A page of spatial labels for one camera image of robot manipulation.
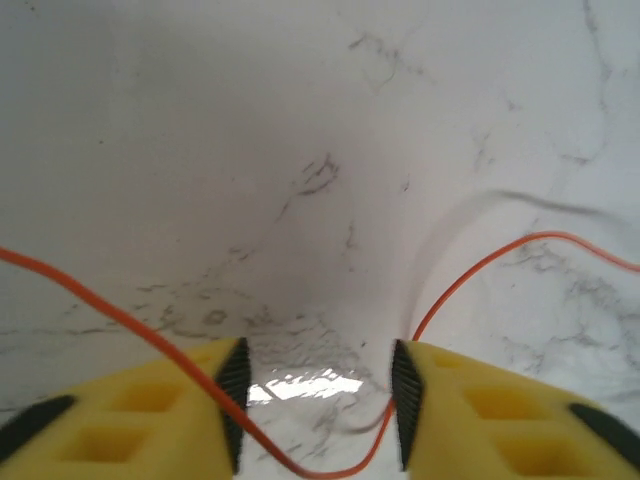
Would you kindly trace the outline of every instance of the white marble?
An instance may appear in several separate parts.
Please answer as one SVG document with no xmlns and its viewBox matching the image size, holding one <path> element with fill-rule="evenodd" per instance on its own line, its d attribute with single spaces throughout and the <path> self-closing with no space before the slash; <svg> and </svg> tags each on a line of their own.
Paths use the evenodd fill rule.
<svg viewBox="0 0 640 480">
<path fill-rule="evenodd" d="M 252 417 L 349 466 L 392 339 L 480 257 L 560 228 L 640 260 L 638 25 L 632 0 L 3 2 L 0 242 L 182 346 L 247 335 Z M 4 417 L 155 356 L 7 266 L 0 311 Z M 572 247 L 488 267 L 425 340 L 640 428 L 638 278 Z M 394 435 L 359 478 L 404 478 Z M 291 477 L 249 440 L 257 474 Z"/>
</svg>

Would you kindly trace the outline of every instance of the orange wire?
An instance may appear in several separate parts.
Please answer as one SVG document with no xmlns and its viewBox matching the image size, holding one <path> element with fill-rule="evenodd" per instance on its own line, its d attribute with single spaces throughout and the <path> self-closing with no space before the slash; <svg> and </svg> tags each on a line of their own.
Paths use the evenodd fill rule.
<svg viewBox="0 0 640 480">
<path fill-rule="evenodd" d="M 515 240 L 508 245 L 505 245 L 504 247 L 499 248 L 493 253 L 487 255 L 473 267 L 467 270 L 464 274 L 462 274 L 429 309 L 427 314 L 420 322 L 420 325 L 416 329 L 415 333 L 413 334 L 412 340 L 416 341 L 420 339 L 420 336 L 422 335 L 422 332 L 426 328 L 427 324 L 431 321 L 431 319 L 447 301 L 447 299 L 483 267 L 501 257 L 502 255 L 515 250 L 518 247 L 521 247 L 522 245 L 545 238 L 555 238 L 573 243 L 590 251 L 594 255 L 606 260 L 607 262 L 617 265 L 624 270 L 640 273 L 640 265 L 633 264 L 619 257 L 616 257 L 615 255 L 612 255 L 605 250 L 592 245 L 591 243 L 583 240 L 576 235 L 556 231 L 532 233 L 530 235 L 519 238 L 518 240 Z M 213 400 L 218 403 L 220 408 L 228 413 L 229 416 L 233 418 L 238 425 L 240 425 L 244 430 L 247 431 L 247 433 L 255 438 L 255 440 L 260 445 L 262 445 L 262 447 L 264 447 L 264 449 L 267 450 L 267 452 L 269 452 L 280 464 L 282 464 L 284 467 L 286 467 L 296 475 L 302 478 L 317 480 L 350 477 L 364 470 L 364 468 L 367 467 L 367 465 L 371 462 L 371 459 L 376 454 L 380 446 L 380 442 L 382 441 L 384 432 L 393 414 L 394 405 L 392 401 L 389 401 L 389 403 L 387 404 L 382 425 L 380 426 L 380 430 L 378 431 L 375 441 L 373 442 L 373 446 L 362 459 L 362 461 L 351 468 L 335 472 L 313 472 L 311 470 L 307 470 L 306 468 L 295 463 L 277 445 L 275 445 L 273 441 L 271 441 L 271 439 L 267 437 L 267 435 L 246 415 L 246 413 L 216 384 L 216 382 L 209 378 L 193 361 L 191 361 L 191 359 L 189 359 L 189 357 L 187 357 L 175 345 L 164 339 L 161 335 L 158 335 L 145 324 L 136 320 L 124 310 L 110 304 L 102 297 L 92 292 L 87 287 L 83 286 L 80 282 L 75 280 L 70 275 L 56 269 L 55 267 L 52 267 L 51 265 L 47 265 L 46 263 L 41 262 L 40 260 L 27 257 L 25 255 L 13 252 L 2 247 L 0 247 L 0 260 L 4 260 L 7 263 L 27 270 L 31 270 L 32 272 L 47 277 L 48 279 L 56 282 L 57 284 L 83 300 L 85 303 L 95 308 L 100 313 L 120 323 L 131 332 L 141 337 L 147 343 L 151 344 L 158 351 L 171 359 L 185 374 L 191 377 L 211 398 L 213 398 Z"/>
</svg>

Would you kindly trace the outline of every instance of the yellow foam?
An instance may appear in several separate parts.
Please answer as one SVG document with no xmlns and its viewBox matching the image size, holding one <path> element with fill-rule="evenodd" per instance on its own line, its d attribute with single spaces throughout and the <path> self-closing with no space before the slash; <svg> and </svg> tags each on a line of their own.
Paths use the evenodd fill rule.
<svg viewBox="0 0 640 480">
<path fill-rule="evenodd" d="M 582 397 L 427 344 L 406 342 L 425 393 L 412 480 L 638 480 L 568 410 Z"/>
<path fill-rule="evenodd" d="M 236 339 L 189 355 L 213 376 Z M 60 394 L 78 401 L 0 467 L 2 480 L 222 480 L 232 464 L 215 403 L 168 360 Z"/>
</svg>

